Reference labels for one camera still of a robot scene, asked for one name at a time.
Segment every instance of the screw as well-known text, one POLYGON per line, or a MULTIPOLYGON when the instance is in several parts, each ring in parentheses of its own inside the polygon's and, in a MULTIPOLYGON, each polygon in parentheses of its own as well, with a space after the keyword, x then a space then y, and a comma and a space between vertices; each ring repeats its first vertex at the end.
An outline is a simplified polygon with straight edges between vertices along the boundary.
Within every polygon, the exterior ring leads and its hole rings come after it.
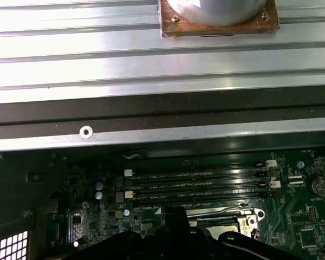
POLYGON ((226 239, 227 239, 227 240, 235 240, 236 237, 234 236, 234 234, 227 234, 227 235, 226 235, 226 239))
POLYGON ((179 17, 177 15, 172 17, 172 22, 178 23, 179 22, 179 17))
POLYGON ((265 19, 265 21, 267 21, 269 19, 269 14, 267 12, 263 12, 261 14, 261 18, 265 19))
POLYGON ((296 165, 297 165, 297 168, 299 168, 299 169, 303 169, 305 166, 303 161, 298 161, 296 165))
POLYGON ((89 139, 93 136, 93 129, 90 126, 83 126, 80 130, 80 136, 83 139, 89 139))

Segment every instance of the ventilation grille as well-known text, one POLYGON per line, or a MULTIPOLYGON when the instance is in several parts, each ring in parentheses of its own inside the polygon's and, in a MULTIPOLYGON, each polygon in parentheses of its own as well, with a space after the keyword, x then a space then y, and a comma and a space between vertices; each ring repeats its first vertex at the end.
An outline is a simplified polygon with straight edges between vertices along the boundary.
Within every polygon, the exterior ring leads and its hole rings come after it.
POLYGON ((27 260, 27 258, 27 231, 0 241, 0 260, 27 260))

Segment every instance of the chip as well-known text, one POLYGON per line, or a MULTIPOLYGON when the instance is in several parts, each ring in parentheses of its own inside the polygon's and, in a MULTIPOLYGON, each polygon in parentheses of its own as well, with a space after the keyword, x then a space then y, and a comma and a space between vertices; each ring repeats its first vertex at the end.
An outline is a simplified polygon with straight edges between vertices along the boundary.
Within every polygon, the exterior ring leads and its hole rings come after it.
POLYGON ((115 186, 123 187, 123 185, 124 185, 124 177, 115 178, 115 186))
POLYGON ((79 215, 73 216, 73 218, 72 218, 73 224, 81 224, 81 221, 82 221, 82 217, 79 215))
POLYGON ((123 192, 116 192, 115 193, 115 202, 124 202, 124 193, 123 192))
POLYGON ((300 232, 303 248, 313 248, 317 246, 317 239, 314 229, 303 229, 300 232))
POLYGON ((123 212, 121 210, 116 210, 115 211, 115 217, 116 218, 122 218, 123 217, 123 212))
POLYGON ((280 245, 280 241, 277 237, 272 237, 271 242, 272 245, 280 245))
POLYGON ((97 229, 97 228, 98 228, 97 222, 93 221, 89 223, 89 229, 97 229))

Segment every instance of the motherboard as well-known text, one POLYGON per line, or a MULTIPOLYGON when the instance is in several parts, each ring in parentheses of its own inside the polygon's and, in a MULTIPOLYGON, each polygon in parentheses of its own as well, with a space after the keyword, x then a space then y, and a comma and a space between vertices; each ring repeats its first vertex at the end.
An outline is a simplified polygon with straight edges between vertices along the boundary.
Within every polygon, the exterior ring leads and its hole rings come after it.
POLYGON ((163 226, 168 206, 213 238, 227 231, 325 259, 325 148, 69 165, 47 246, 87 247, 163 226))

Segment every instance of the capacitor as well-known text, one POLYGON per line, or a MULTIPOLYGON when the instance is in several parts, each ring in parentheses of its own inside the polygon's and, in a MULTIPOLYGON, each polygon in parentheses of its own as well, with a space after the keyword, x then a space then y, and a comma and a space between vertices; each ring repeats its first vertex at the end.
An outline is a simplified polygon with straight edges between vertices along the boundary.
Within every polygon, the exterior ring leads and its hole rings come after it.
POLYGON ((98 182, 95 184, 95 189, 96 189, 97 191, 101 191, 102 188, 103 188, 103 184, 102 184, 101 182, 98 181, 98 182))
POLYGON ((95 199, 102 199, 103 197, 103 193, 101 191, 98 191, 96 194, 95 194, 95 199))
POLYGON ((123 211, 123 215, 124 215, 125 217, 128 217, 128 216, 130 215, 130 210, 124 210, 124 211, 123 211))
POLYGON ((79 248, 80 246, 83 246, 85 243, 86 243, 86 240, 83 237, 81 237, 73 242, 73 246, 75 248, 79 248))
POLYGON ((310 182, 310 189, 314 195, 325 198, 325 177, 314 177, 310 182))
POLYGON ((299 169, 303 169, 303 168, 305 167, 305 164, 304 164, 303 161, 298 161, 298 162, 296 163, 296 166, 297 166, 297 168, 299 168, 299 169))

